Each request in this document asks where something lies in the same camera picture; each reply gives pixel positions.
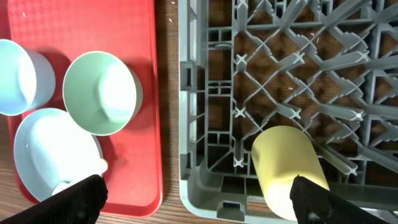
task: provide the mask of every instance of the light blue cup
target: light blue cup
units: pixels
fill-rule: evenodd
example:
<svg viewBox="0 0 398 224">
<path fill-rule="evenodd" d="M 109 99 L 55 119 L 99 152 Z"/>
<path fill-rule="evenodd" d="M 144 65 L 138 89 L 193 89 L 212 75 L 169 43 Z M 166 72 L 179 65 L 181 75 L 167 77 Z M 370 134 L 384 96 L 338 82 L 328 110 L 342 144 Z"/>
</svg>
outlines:
<svg viewBox="0 0 398 224">
<path fill-rule="evenodd" d="M 54 70 L 43 55 L 0 39 L 0 114 L 15 116 L 40 107 L 54 91 Z"/>
</svg>

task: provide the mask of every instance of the red tray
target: red tray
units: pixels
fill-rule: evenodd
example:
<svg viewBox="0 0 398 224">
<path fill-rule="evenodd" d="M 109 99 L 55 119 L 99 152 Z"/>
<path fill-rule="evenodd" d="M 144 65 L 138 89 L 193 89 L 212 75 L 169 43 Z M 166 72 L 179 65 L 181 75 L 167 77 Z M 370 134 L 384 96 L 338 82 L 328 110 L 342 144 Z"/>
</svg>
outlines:
<svg viewBox="0 0 398 224">
<path fill-rule="evenodd" d="M 92 50 L 119 57 L 139 76 L 144 102 L 120 132 L 99 137 L 109 163 L 108 201 L 101 212 L 152 216 L 163 199 L 154 0 L 0 0 L 0 38 L 43 54 L 57 79 L 44 107 L 65 109 L 62 82 L 71 61 Z M 11 142 L 22 120 L 8 117 Z M 37 203 L 16 174 L 22 194 Z"/>
</svg>

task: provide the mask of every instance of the yellow cup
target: yellow cup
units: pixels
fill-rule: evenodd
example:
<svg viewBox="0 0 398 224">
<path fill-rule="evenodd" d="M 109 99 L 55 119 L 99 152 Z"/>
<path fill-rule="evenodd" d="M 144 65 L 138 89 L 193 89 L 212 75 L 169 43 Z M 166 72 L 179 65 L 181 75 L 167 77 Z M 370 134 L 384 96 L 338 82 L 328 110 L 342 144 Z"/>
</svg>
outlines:
<svg viewBox="0 0 398 224">
<path fill-rule="evenodd" d="M 289 197 L 297 175 L 329 190 L 311 140 L 297 128 L 265 130 L 254 141 L 251 154 L 266 203 L 282 218 L 297 221 Z"/>
</svg>

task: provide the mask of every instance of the green cup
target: green cup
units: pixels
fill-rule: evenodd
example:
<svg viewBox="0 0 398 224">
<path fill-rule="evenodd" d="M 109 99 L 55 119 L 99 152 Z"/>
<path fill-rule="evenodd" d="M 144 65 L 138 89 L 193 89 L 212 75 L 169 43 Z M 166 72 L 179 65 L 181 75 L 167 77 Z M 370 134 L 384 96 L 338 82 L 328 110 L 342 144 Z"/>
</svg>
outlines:
<svg viewBox="0 0 398 224">
<path fill-rule="evenodd" d="M 88 52 L 70 65 L 63 100 L 73 120 L 97 136 L 120 131 L 138 113 L 143 99 L 138 76 L 117 57 Z"/>
</svg>

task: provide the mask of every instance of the white cup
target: white cup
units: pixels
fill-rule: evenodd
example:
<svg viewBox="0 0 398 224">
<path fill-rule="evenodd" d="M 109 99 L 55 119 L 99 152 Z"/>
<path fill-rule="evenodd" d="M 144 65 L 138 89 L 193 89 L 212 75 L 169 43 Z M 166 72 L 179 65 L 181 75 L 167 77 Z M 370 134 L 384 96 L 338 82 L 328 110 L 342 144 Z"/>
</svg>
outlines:
<svg viewBox="0 0 398 224">
<path fill-rule="evenodd" d="M 55 108 L 37 110 L 22 121 L 14 160 L 22 183 L 40 202 L 108 168 L 97 138 Z"/>
<path fill-rule="evenodd" d="M 41 54 L 0 39 L 0 114 L 15 116 L 46 104 L 55 74 Z"/>
</svg>

